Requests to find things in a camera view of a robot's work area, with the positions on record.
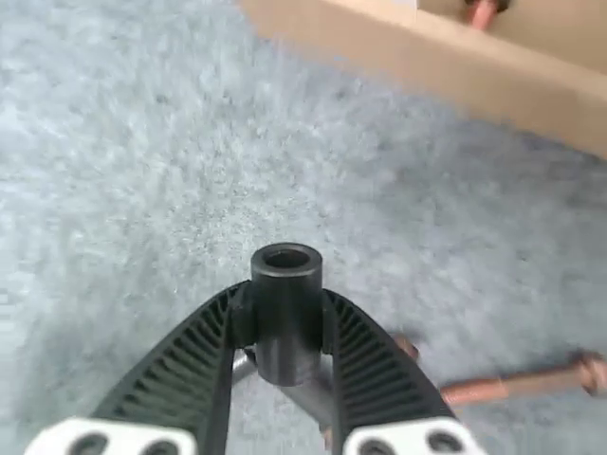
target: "bolt hole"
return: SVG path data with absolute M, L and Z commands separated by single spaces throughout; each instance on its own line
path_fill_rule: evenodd
M 383 441 L 370 439 L 360 446 L 359 455 L 395 455 L 395 452 Z
M 435 431 L 428 436 L 428 446 L 436 453 L 459 453 L 464 450 L 457 438 L 443 431 Z
M 275 268 L 297 268 L 306 265 L 310 257 L 297 249 L 281 249 L 268 253 L 264 262 Z
M 102 455 L 107 446 L 107 438 L 101 433 L 83 436 L 69 450 L 69 455 Z
M 168 441 L 159 441 L 153 443 L 151 446 L 145 449 L 143 455 L 178 455 L 179 449 L 173 443 Z

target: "cardboard box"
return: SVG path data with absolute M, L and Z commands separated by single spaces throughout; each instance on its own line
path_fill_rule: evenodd
M 607 158 L 607 1 L 513 0 L 486 32 L 464 0 L 239 0 L 259 33 Z

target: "light blue carpet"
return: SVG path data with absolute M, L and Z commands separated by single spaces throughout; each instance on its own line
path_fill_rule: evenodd
M 607 353 L 607 163 L 300 60 L 221 0 L 0 0 L 0 452 L 310 244 L 436 384 Z M 489 454 L 601 454 L 582 391 L 464 409 Z M 322 453 L 251 378 L 229 455 Z

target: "carpet floor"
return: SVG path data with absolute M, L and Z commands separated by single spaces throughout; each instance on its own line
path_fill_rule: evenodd
M 296 241 L 436 384 L 607 353 L 607 163 L 255 38 L 222 0 L 0 0 L 0 444 L 86 414 Z M 491 455 L 600 454 L 581 390 L 458 411 Z M 229 455 L 323 453 L 258 377 Z

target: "copper pipe fitting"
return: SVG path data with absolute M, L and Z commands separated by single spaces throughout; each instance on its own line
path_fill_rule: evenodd
M 503 400 L 512 395 L 582 387 L 591 395 L 607 391 L 607 362 L 596 353 L 583 353 L 571 365 L 539 373 L 474 379 L 440 391 L 451 406 Z

